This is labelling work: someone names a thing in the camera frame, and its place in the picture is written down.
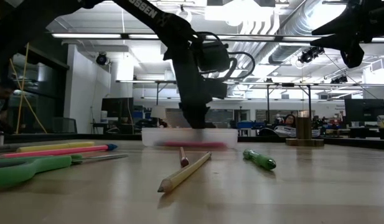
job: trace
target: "wooden table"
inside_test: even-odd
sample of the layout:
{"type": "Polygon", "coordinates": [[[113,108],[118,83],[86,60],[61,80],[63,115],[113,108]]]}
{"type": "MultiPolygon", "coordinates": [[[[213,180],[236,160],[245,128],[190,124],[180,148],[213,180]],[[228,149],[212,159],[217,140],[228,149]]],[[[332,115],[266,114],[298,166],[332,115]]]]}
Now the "wooden table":
{"type": "MultiPolygon", "coordinates": [[[[238,144],[213,151],[163,195],[157,188],[179,169],[178,150],[111,143],[129,157],[38,174],[0,192],[0,224],[384,223],[384,151],[238,144]],[[244,161],[246,148],[273,157],[277,168],[266,172],[244,161]]],[[[205,152],[185,150],[191,162],[205,152]]]]}

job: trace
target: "person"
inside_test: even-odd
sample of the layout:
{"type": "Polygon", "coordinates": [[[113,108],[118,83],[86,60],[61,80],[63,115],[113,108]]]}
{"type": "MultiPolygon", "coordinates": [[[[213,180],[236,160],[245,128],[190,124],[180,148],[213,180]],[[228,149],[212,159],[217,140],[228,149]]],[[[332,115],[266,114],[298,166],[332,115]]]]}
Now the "person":
{"type": "Polygon", "coordinates": [[[292,114],[287,115],[284,118],[284,124],[287,127],[295,128],[296,127],[296,117],[292,114]]]}
{"type": "Polygon", "coordinates": [[[0,120],[7,120],[7,109],[9,107],[9,99],[16,90],[16,84],[12,80],[4,80],[0,82],[0,120]]]}

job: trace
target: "green pen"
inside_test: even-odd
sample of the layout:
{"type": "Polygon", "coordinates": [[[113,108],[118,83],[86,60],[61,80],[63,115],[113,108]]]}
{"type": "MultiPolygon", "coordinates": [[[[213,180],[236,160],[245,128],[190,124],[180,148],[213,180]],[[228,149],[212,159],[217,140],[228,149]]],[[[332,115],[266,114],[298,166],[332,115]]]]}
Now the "green pen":
{"type": "Polygon", "coordinates": [[[243,157],[247,160],[254,162],[255,165],[260,166],[266,170],[272,170],[276,168],[276,162],[274,161],[274,159],[259,154],[251,149],[244,150],[243,157]]]}

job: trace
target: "wooden pencil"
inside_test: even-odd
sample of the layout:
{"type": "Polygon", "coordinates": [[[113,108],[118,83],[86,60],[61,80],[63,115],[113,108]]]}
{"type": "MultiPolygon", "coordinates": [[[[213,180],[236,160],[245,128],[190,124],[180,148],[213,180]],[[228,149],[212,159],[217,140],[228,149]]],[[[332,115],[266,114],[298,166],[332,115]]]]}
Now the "wooden pencil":
{"type": "Polygon", "coordinates": [[[189,165],[189,160],[186,157],[186,154],[185,154],[183,147],[181,147],[179,149],[179,160],[180,160],[181,168],[184,168],[185,166],[189,165]]]}
{"type": "Polygon", "coordinates": [[[160,193],[169,193],[174,188],[176,188],[180,183],[182,183],[186,178],[188,178],[191,174],[193,174],[200,166],[204,164],[211,157],[211,152],[206,153],[203,157],[201,157],[198,161],[193,164],[189,164],[178,170],[174,174],[162,180],[159,189],[157,192],[160,193]]]}

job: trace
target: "plastic container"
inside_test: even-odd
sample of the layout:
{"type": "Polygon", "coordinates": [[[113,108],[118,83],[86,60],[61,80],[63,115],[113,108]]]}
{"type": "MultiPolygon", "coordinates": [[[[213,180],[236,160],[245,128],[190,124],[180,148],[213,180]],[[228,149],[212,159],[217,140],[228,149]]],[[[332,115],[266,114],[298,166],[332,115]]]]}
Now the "plastic container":
{"type": "Polygon", "coordinates": [[[145,146],[162,146],[164,142],[222,142],[228,148],[237,144],[237,129],[142,128],[145,146]]]}

